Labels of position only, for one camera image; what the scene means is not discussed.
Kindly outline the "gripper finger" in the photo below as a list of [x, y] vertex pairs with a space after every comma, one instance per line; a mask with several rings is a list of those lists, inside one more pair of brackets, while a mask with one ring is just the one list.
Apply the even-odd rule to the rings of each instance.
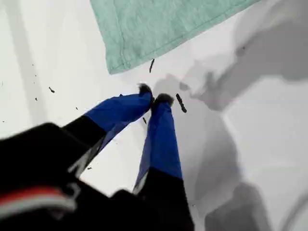
[[156, 231], [193, 231], [171, 106], [174, 99], [161, 93], [148, 123], [134, 194], [144, 202]]
[[63, 126], [65, 131], [89, 148], [68, 168], [68, 172], [80, 177], [94, 157], [127, 125], [148, 112], [153, 102], [151, 88], [141, 83], [138, 93], [106, 99]]

